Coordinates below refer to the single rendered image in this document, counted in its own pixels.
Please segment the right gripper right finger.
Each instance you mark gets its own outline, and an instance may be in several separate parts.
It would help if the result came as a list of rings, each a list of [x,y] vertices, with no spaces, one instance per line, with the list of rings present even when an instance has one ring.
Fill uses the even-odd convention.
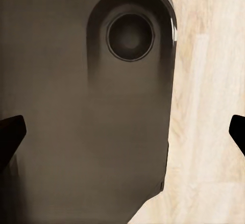
[[[240,115],[233,115],[230,127],[229,134],[240,148],[242,153],[245,156],[245,117]]]

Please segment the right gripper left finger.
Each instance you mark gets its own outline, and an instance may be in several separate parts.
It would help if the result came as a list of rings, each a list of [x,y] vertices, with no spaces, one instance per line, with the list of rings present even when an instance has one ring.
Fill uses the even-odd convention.
[[[27,134],[22,115],[0,120],[0,176]]]

